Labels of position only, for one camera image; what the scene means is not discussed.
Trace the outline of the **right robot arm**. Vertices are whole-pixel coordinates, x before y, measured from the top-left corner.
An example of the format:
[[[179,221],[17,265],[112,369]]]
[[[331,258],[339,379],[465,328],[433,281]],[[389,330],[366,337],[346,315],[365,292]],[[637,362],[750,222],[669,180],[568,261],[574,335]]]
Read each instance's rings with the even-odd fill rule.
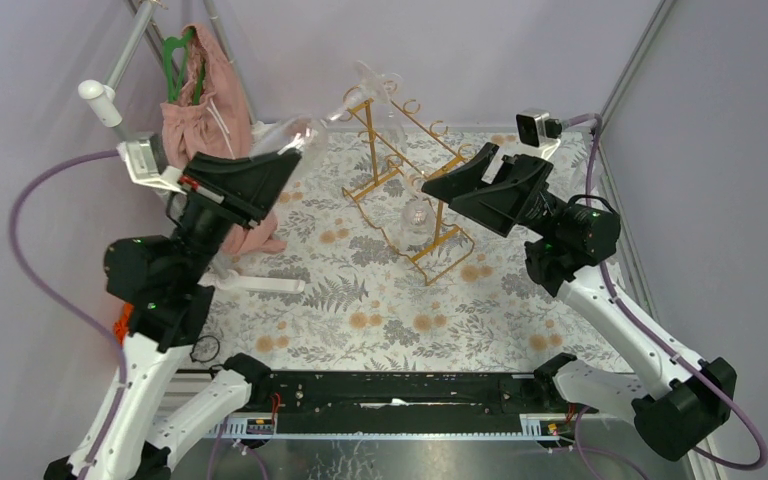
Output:
[[[681,459],[729,419],[735,369],[687,348],[602,272],[621,232],[613,207],[594,195],[554,195],[552,165],[540,157],[503,156],[485,181],[498,150],[484,145],[466,164],[427,180],[423,193],[500,236],[516,226],[534,232],[524,245],[531,281],[588,321],[633,372],[625,379],[561,354],[539,368],[535,402],[549,412],[569,402],[595,408],[632,424],[660,457]]]

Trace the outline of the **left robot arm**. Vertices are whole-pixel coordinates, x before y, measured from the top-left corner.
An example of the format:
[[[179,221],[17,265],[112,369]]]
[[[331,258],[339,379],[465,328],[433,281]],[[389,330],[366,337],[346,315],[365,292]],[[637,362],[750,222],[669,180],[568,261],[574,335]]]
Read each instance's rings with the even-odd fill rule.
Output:
[[[51,462],[48,479],[167,479],[181,458],[234,411],[269,401],[268,368],[233,356],[165,421],[155,417],[179,365],[206,323],[214,288],[202,281],[234,225],[262,220],[301,161],[292,147],[229,160],[196,155],[163,178],[185,199],[169,236],[125,238],[107,249],[107,291],[129,304],[123,355],[79,447]]]

